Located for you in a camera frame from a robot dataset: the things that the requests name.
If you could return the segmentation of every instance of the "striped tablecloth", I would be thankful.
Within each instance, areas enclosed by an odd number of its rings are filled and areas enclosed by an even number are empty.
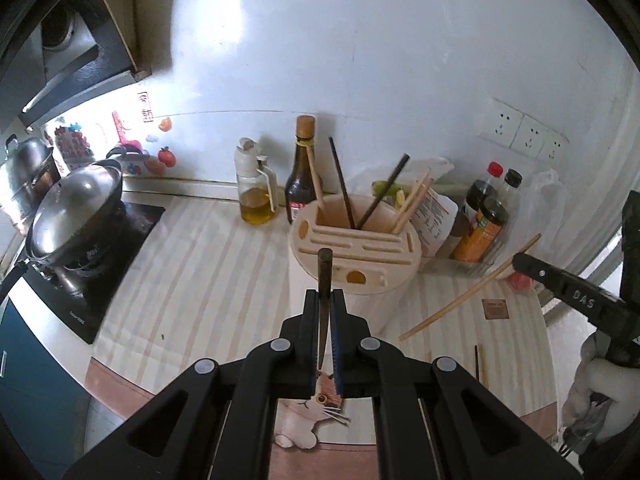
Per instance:
[[[245,224],[238,204],[174,197],[126,274],[94,344],[94,357],[151,393],[201,357],[244,357],[278,335],[289,309],[288,223],[283,211],[264,226]],[[419,274],[382,337],[405,332],[475,280]],[[487,320],[482,299],[506,300],[509,319]],[[474,370],[517,415],[556,402],[546,327],[535,294],[487,286],[457,310],[399,344],[408,356],[449,355]],[[373,442],[370,403],[350,400],[352,424],[327,424],[324,442]]]

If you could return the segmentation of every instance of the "power socket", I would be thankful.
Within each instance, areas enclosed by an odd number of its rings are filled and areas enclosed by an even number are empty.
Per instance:
[[[542,146],[542,149],[540,150],[540,153],[538,153],[536,159],[546,162],[552,168],[557,170],[568,149],[569,141],[567,139],[558,132],[548,130],[544,146]]]
[[[487,108],[480,137],[508,148],[516,136],[524,114],[496,99]]]
[[[547,137],[547,127],[525,115],[510,147],[514,152],[536,158]]]

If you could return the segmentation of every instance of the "gloved hand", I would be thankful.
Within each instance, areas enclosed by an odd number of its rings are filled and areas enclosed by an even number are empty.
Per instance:
[[[594,334],[582,344],[580,357],[574,384],[562,407],[562,423],[570,426],[582,418],[590,408],[593,392],[606,395],[613,403],[595,439],[601,444],[626,430],[640,412],[640,369],[623,368],[597,358]]]

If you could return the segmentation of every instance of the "cat whiskers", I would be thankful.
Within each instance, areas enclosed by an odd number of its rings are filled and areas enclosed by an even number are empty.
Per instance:
[[[348,426],[349,423],[351,422],[351,419],[348,416],[343,415],[340,411],[336,412],[334,410],[336,410],[336,408],[328,408],[325,406],[322,409],[322,412],[325,415],[330,416],[333,420],[337,420],[338,422],[340,422],[340,424],[344,424],[345,426]]]

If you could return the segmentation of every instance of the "blue cabinet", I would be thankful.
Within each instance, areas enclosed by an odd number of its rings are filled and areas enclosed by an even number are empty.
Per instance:
[[[82,456],[90,395],[65,372],[9,300],[0,321],[0,415],[45,480]]]

